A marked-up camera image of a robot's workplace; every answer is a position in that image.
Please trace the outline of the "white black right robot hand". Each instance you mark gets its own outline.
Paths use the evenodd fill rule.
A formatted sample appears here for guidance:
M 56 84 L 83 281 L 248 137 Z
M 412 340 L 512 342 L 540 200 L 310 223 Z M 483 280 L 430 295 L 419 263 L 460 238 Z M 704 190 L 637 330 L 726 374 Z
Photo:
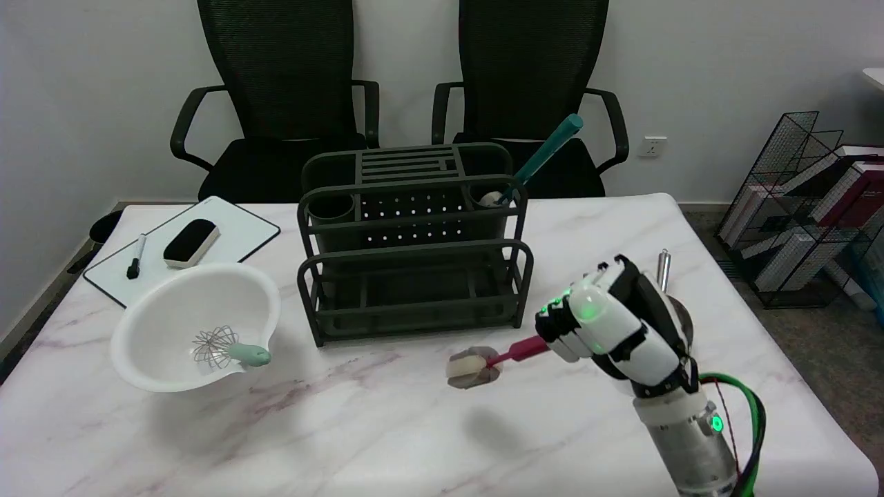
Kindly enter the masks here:
M 653 276 L 625 255 L 599 263 L 534 319 L 537 335 L 559 358 L 589 359 L 628 396 L 699 390 L 685 321 Z

